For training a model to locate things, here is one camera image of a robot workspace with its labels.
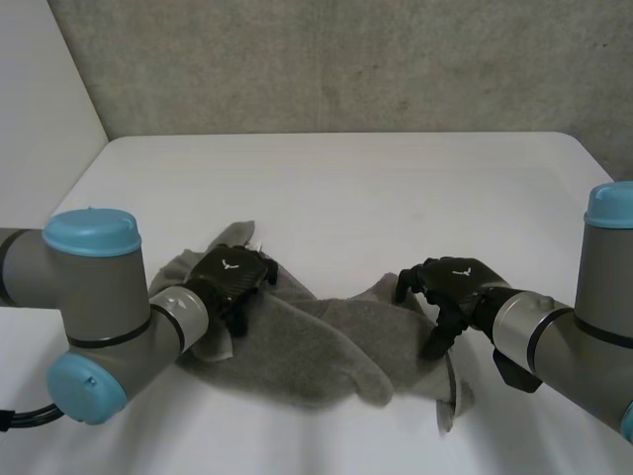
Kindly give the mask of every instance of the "white logo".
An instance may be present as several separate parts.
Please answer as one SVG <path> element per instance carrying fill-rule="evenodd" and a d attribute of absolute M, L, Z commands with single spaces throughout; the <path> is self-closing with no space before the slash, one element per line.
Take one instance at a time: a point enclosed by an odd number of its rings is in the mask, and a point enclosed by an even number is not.
<path fill-rule="evenodd" d="M 453 271 L 454 274 L 457 275 L 465 275 L 466 277 L 470 277 L 471 276 L 471 268 L 469 267 L 468 270 L 465 270 L 464 272 L 458 272 L 456 270 Z"/>
<path fill-rule="evenodd" d="M 230 265 L 227 264 L 226 261 L 224 259 L 222 259 L 222 265 L 225 267 L 225 270 L 229 270 L 229 269 L 237 269 L 239 266 L 238 265 Z"/>

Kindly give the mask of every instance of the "black cable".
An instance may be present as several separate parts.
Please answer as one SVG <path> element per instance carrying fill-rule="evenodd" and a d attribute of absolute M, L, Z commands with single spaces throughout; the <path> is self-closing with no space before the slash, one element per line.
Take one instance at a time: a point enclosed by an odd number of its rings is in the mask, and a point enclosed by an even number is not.
<path fill-rule="evenodd" d="M 36 428 L 45 424 L 50 424 L 57 421 L 63 416 L 63 412 L 55 408 L 53 411 L 42 414 L 29 420 L 20 420 L 11 423 L 11 428 Z"/>
<path fill-rule="evenodd" d="M 13 417 L 13 420 L 34 418 L 35 416 L 39 416 L 40 414 L 44 414 L 55 409 L 57 409 L 57 406 L 55 404 L 49 404 L 45 408 L 37 409 L 36 411 L 29 411 L 27 413 L 16 413 L 16 415 Z"/>
<path fill-rule="evenodd" d="M 26 413 L 0 411 L 0 431 L 6 432 L 10 428 L 36 428 L 52 423 L 62 416 L 63 412 L 55 404 Z"/>

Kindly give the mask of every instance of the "gray cloth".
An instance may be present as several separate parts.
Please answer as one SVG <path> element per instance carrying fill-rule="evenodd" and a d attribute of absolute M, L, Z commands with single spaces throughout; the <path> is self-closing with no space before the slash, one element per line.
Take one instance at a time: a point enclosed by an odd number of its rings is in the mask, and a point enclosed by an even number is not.
<path fill-rule="evenodd" d="M 235 223 L 210 247 L 244 244 L 253 230 L 252 222 Z M 173 259 L 150 294 L 182 282 L 202 255 L 185 251 Z M 351 299 L 318 300 L 280 266 L 277 285 L 262 286 L 248 305 L 249 332 L 232 342 L 232 357 L 230 336 L 214 321 L 179 364 L 210 384 L 307 407 L 353 393 L 376 405 L 388 404 L 394 392 L 432 398 L 448 431 L 471 405 L 472 392 L 450 356 L 432 363 L 418 357 L 432 323 L 412 294 L 401 306 L 391 303 L 396 282 L 387 274 Z"/>

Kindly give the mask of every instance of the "gray wall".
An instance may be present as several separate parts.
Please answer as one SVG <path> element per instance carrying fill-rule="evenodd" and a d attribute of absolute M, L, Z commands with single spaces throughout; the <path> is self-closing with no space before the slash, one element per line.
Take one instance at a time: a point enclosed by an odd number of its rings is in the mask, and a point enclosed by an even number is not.
<path fill-rule="evenodd" d="M 560 131 L 633 178 L 633 0 L 48 0 L 111 139 Z"/>

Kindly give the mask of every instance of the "white wall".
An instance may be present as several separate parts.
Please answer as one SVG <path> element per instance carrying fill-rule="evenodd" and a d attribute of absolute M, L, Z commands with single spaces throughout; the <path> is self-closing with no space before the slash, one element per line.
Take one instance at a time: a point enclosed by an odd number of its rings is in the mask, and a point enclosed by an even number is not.
<path fill-rule="evenodd" d="M 107 139 L 45 0 L 0 0 L 0 227 L 40 227 Z"/>

